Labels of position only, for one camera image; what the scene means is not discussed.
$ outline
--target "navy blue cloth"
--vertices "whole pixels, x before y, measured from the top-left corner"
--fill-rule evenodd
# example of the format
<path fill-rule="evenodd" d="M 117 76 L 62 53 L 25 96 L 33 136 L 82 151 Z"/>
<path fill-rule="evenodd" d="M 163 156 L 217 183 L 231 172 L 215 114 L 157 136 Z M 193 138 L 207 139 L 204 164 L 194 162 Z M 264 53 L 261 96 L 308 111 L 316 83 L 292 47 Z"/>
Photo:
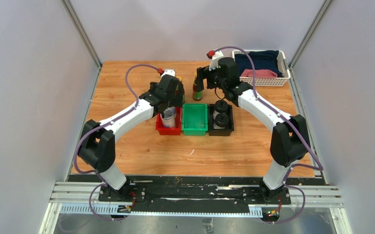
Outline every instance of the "navy blue cloth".
<path fill-rule="evenodd" d="M 251 57 L 256 70 L 271 70 L 278 74 L 278 77 L 283 77 L 283 74 L 279 71 L 277 67 L 278 54 L 278 50 L 249 52 L 249 56 Z M 246 57 L 246 55 L 244 54 L 235 54 L 235 61 L 237 64 L 237 72 L 239 73 L 239 76 L 242 75 L 243 71 L 245 71 L 246 69 L 252 69 L 248 57 Z"/>

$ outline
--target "perforated metal strip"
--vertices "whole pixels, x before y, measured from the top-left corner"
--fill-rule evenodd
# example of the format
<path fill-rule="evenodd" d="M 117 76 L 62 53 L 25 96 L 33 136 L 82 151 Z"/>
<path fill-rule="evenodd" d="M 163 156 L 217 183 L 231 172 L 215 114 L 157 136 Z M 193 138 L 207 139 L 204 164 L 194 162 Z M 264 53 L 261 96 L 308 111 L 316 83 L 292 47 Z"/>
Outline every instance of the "perforated metal strip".
<path fill-rule="evenodd" d="M 249 217 L 261 218 L 262 209 L 260 207 L 249 207 L 249 213 L 184 213 L 184 212 L 142 212 L 135 211 L 119 213 L 118 205 L 93 204 L 94 211 L 100 215 L 145 215 L 145 216 L 190 216 L 190 217 Z M 88 204 L 63 203 L 61 214 L 92 214 Z"/>

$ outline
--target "gray floor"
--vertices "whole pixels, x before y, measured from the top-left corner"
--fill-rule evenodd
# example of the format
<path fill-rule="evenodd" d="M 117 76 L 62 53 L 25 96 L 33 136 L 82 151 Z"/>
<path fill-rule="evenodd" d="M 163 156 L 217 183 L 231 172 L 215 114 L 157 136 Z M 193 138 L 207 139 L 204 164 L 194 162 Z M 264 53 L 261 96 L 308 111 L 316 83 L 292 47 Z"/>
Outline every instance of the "gray floor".
<path fill-rule="evenodd" d="M 282 208 L 281 219 L 291 217 L 290 208 Z M 103 221 L 93 215 L 63 215 L 62 227 L 74 230 L 88 219 L 90 222 L 73 233 L 82 234 L 336 234 L 329 209 L 305 208 L 301 215 L 285 224 L 270 226 L 253 218 L 202 218 L 202 217 L 163 217 L 130 216 L 123 221 Z M 56 234 L 64 233 L 58 226 Z"/>

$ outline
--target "plastic bin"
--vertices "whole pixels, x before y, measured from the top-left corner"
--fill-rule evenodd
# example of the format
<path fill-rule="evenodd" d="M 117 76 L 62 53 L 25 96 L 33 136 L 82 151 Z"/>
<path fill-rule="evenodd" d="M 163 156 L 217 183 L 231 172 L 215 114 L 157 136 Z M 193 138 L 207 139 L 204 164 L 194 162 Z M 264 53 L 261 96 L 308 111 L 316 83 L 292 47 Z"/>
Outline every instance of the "plastic bin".
<path fill-rule="evenodd" d="M 181 108 L 176 107 L 176 118 L 175 118 L 175 128 L 166 128 L 163 126 L 163 122 L 161 122 L 161 115 L 157 115 L 157 120 L 156 120 L 156 130 L 160 135 L 180 135 L 181 132 L 181 118 L 182 118 L 182 113 L 181 113 Z"/>
<path fill-rule="evenodd" d="M 214 123 L 213 111 L 215 110 L 215 105 L 210 104 L 208 105 L 207 109 L 208 109 L 207 116 L 208 116 L 208 124 L 209 124 L 209 127 L 208 127 L 209 136 L 224 136 L 224 137 L 230 136 L 230 133 L 232 133 L 232 131 L 235 130 L 234 124 L 233 124 L 232 106 L 229 105 L 229 108 L 227 109 L 227 112 L 226 112 L 227 116 L 229 117 L 229 123 L 225 129 L 214 129 L 213 127 L 213 123 Z"/>
<path fill-rule="evenodd" d="M 207 105 L 184 104 L 182 130 L 186 136 L 204 136 L 207 132 Z"/>
<path fill-rule="evenodd" d="M 259 52 L 265 50 L 245 50 L 246 52 Z M 240 50 L 232 51 L 232 57 L 235 59 L 235 55 L 243 53 Z M 285 54 L 279 50 L 277 57 L 277 65 L 279 71 L 283 74 L 283 77 L 280 78 L 257 78 L 256 77 L 256 86 L 283 86 L 291 77 L 289 72 L 288 63 L 285 58 Z M 244 81 L 250 85 L 253 85 L 253 77 L 240 77 L 240 81 Z"/>

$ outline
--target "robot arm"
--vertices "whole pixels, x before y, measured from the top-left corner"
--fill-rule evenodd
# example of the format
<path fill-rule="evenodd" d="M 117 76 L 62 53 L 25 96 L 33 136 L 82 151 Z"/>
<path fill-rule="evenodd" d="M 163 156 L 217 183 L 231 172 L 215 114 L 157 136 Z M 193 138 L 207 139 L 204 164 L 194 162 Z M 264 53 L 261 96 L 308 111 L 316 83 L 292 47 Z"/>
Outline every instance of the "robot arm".
<path fill-rule="evenodd" d="M 309 145 L 305 118 L 301 115 L 293 117 L 276 108 L 263 97 L 255 97 L 252 86 L 240 81 L 237 65 L 233 58 L 223 57 L 220 51 L 209 58 L 212 58 L 210 66 L 197 69 L 195 84 L 199 91 L 204 89 L 203 80 L 206 79 L 208 89 L 221 89 L 227 100 L 251 113 L 272 133 L 270 151 L 274 160 L 259 185 L 265 201 L 276 199 L 277 194 L 283 188 L 283 179 L 289 168 L 302 159 L 307 150 L 296 134 L 293 133 L 292 128 L 265 103 L 295 125 Z"/>
<path fill-rule="evenodd" d="M 113 189 L 119 190 L 126 182 L 125 175 L 114 163 L 116 142 L 130 129 L 162 113 L 167 107 L 183 105 L 183 84 L 174 75 L 174 70 L 166 69 L 159 83 L 151 82 L 149 91 L 139 97 L 138 105 L 133 111 L 129 112 L 136 102 L 112 117 L 100 122 L 89 120 L 84 125 L 81 136 L 105 123 L 110 123 L 92 133 L 82 143 L 78 156 L 91 165 Z"/>

